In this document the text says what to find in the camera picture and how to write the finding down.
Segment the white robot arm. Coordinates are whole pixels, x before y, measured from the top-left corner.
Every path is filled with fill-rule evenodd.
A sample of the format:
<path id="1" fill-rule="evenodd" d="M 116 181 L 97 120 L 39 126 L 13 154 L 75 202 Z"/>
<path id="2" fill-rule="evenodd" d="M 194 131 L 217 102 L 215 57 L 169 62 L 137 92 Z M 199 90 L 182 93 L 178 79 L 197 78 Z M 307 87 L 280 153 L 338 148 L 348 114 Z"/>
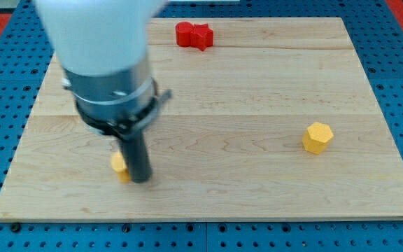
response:
<path id="1" fill-rule="evenodd" d="M 101 134 L 146 128 L 164 99 L 148 61 L 147 26 L 165 0 L 38 0 L 34 6 L 76 108 Z"/>

